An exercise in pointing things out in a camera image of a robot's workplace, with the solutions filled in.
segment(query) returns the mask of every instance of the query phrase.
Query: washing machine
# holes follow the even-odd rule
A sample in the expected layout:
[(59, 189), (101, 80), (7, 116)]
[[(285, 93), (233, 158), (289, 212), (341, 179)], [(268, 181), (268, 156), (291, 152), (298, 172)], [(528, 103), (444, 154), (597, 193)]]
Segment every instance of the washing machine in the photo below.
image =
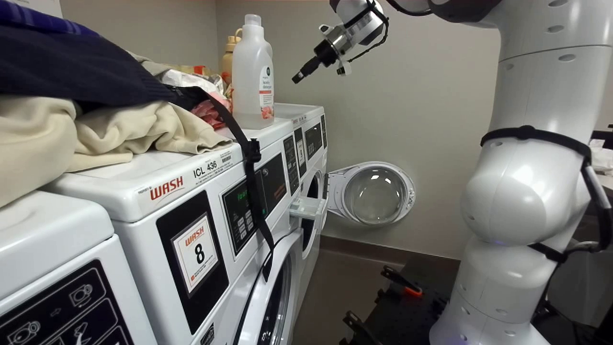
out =
[(276, 104), (274, 112), (293, 126), (293, 139), (285, 141), (283, 150), (285, 158), (289, 158), (287, 168), (295, 166), (295, 170), (287, 172), (289, 181), (297, 181), (297, 189), (291, 191), (291, 229), (302, 231), (302, 279), (297, 292), (300, 310), (320, 256), (321, 231), (327, 219), (325, 112), (320, 106), (300, 104)]
[[(283, 141), (277, 120), (245, 131), (260, 143), (254, 166), (266, 223), (287, 235)], [(48, 189), (103, 206), (115, 225), (159, 344), (231, 344), (268, 246), (254, 237), (241, 150), (201, 156), (149, 152), (134, 162), (67, 175)]]
[(95, 204), (34, 193), (0, 210), (0, 283), (0, 344), (157, 344)]

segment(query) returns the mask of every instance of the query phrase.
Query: white detergent bottle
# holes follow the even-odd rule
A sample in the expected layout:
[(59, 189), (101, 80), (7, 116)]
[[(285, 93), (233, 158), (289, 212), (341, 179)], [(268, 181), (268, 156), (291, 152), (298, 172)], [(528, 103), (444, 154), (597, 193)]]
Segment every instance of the white detergent bottle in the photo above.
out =
[(264, 41), (260, 16), (247, 14), (243, 39), (231, 58), (231, 114), (243, 129), (262, 129), (272, 124), (274, 74), (272, 49)]

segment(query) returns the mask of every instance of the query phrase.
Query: beige cloth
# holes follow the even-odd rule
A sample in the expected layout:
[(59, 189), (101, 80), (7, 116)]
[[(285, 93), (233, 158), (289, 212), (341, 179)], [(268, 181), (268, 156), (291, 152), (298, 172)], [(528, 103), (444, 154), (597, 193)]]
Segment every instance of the beige cloth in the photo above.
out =
[(76, 108), (69, 101), (0, 97), (0, 208), (71, 166)]
[(76, 137), (71, 172), (124, 164), (149, 149), (197, 154), (228, 143), (210, 126), (170, 103), (86, 114), (76, 120)]

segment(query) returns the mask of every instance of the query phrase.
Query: bottle label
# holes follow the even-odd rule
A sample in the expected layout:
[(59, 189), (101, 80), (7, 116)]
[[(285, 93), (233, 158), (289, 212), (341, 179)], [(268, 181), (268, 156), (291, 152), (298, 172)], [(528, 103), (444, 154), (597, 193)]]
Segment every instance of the bottle label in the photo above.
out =
[(264, 66), (260, 70), (260, 83), (258, 83), (258, 103), (260, 103), (260, 116), (262, 120), (272, 120), (272, 106), (274, 106), (274, 78), (272, 66)]

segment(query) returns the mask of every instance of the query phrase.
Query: dark blue fabric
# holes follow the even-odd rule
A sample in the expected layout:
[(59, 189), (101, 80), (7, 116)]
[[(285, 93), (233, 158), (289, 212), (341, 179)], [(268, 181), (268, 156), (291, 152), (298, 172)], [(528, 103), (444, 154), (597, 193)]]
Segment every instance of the dark blue fabric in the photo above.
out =
[(84, 112), (174, 101), (130, 55), (101, 37), (2, 26), (0, 95), (67, 99)]
[(0, 0), (0, 26), (23, 28), (42, 34), (80, 35), (97, 37), (97, 34), (59, 18), (51, 18), (7, 0)]

